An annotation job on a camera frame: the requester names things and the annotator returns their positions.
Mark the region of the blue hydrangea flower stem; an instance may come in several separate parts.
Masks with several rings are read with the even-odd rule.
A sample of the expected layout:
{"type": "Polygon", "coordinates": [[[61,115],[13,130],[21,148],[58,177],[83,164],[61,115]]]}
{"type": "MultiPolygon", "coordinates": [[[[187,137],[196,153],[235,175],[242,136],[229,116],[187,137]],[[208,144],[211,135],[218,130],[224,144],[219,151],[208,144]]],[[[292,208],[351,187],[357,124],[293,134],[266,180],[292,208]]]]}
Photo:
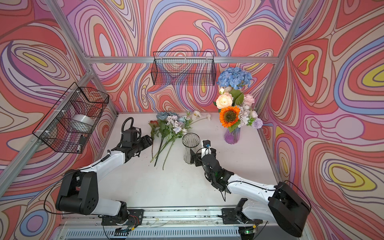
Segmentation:
{"type": "Polygon", "coordinates": [[[220,88],[231,87],[234,90],[240,90],[243,87],[252,85],[252,75],[239,67],[227,68],[220,73],[217,84],[220,88]]]}

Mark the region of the pastel mixed flower bouquet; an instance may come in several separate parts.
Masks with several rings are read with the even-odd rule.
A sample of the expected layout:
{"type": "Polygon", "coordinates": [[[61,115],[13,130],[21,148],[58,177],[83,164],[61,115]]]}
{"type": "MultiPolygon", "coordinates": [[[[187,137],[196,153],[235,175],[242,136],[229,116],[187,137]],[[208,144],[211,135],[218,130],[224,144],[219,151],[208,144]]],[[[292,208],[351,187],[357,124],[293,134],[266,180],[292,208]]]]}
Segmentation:
{"type": "Polygon", "coordinates": [[[238,128],[250,126],[254,129],[261,129],[264,125],[264,122],[259,118],[257,112],[252,110],[248,105],[240,107],[239,120],[238,128]]]}

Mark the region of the orange flower green leaves stem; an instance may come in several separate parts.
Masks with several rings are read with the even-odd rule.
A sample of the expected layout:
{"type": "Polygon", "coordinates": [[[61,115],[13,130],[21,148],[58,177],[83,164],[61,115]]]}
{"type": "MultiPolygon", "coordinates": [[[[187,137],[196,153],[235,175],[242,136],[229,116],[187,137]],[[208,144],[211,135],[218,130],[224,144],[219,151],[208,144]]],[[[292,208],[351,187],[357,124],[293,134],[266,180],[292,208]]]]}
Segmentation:
{"type": "Polygon", "coordinates": [[[230,133],[232,133],[241,122],[239,118],[240,111],[241,109],[237,106],[230,106],[220,110],[220,123],[224,128],[227,128],[230,133]]]}

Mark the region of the purple ribbed glass vase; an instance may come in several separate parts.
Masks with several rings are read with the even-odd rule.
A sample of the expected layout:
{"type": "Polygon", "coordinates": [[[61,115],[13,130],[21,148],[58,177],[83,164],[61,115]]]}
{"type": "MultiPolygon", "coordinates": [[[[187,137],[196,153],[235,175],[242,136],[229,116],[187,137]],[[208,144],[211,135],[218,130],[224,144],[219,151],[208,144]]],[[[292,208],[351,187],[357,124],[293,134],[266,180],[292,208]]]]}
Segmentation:
{"type": "Polygon", "coordinates": [[[241,128],[235,128],[232,132],[230,129],[227,129],[224,135],[224,140],[230,145],[237,144],[240,140],[241,128]]]}

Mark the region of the clear ribbed glass vase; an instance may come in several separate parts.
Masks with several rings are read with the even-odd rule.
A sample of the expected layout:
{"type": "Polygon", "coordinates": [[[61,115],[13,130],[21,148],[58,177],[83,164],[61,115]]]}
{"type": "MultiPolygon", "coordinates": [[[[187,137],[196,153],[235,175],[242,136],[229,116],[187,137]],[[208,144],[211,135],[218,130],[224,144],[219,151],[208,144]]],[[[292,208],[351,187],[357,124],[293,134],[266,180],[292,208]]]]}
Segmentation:
{"type": "Polygon", "coordinates": [[[183,159],[187,164],[193,164],[192,155],[197,151],[200,145],[200,137],[195,133],[187,133],[182,138],[182,143],[185,147],[183,159]]]}

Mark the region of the pink peony flower stem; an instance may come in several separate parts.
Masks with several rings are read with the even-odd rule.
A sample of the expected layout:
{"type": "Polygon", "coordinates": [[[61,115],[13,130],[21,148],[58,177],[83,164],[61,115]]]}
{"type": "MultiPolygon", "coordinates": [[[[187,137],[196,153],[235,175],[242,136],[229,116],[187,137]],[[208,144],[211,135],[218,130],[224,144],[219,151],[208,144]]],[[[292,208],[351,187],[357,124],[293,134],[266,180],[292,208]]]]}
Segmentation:
{"type": "Polygon", "coordinates": [[[254,103],[255,103],[255,99],[253,98],[252,95],[249,95],[249,94],[244,95],[244,100],[242,103],[243,106],[252,107],[254,103]]]}

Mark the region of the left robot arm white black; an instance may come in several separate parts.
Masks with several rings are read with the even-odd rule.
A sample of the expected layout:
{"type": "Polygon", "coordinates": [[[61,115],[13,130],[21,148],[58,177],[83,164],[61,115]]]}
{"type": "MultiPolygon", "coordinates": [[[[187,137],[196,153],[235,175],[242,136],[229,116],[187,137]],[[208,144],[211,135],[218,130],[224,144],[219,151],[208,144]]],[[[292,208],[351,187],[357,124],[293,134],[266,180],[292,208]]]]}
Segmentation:
{"type": "Polygon", "coordinates": [[[84,216],[97,215],[102,217],[104,226],[128,225],[131,214],[126,202],[101,198],[99,182],[152,146],[152,138],[144,136],[142,130],[134,127],[133,123],[132,117],[123,122],[119,143],[103,158],[87,167],[65,173],[56,200],[58,211],[84,216]]]}

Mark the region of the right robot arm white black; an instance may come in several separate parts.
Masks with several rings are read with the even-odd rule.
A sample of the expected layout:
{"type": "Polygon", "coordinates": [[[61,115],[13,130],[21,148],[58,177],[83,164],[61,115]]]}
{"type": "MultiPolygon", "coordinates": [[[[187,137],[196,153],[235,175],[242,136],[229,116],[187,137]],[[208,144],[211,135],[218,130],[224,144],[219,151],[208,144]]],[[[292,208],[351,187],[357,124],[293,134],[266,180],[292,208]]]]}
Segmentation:
{"type": "Polygon", "coordinates": [[[289,185],[284,182],[266,185],[242,178],[220,166],[213,148],[190,154],[192,164],[204,169],[206,180],[223,198],[227,194],[241,196],[235,208],[222,209],[219,218],[225,225],[252,225],[243,230],[245,235],[256,232],[262,223],[276,223],[289,235],[302,236],[312,208],[289,185]]]}

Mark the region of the cream peach rose bunch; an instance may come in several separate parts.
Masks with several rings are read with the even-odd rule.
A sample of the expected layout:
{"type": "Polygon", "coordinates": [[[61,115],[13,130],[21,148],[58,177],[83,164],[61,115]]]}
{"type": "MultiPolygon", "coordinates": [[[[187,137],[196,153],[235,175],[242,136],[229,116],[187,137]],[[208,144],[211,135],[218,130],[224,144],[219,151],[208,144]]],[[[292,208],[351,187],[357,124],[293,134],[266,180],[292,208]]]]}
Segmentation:
{"type": "Polygon", "coordinates": [[[234,97],[231,94],[232,90],[232,87],[225,87],[219,89],[219,96],[214,101],[214,105],[219,110],[232,106],[234,102],[234,97]]]}

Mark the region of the teal succulent flower bunch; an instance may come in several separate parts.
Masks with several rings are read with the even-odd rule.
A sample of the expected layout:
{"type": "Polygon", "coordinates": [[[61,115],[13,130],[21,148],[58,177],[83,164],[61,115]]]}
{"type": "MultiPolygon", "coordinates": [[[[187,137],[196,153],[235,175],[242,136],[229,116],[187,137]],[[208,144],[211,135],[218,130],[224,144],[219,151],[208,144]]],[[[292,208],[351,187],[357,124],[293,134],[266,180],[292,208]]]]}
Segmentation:
{"type": "Polygon", "coordinates": [[[158,112],[157,113],[157,120],[158,121],[166,121],[169,116],[179,116],[177,113],[174,112],[158,112]]]}

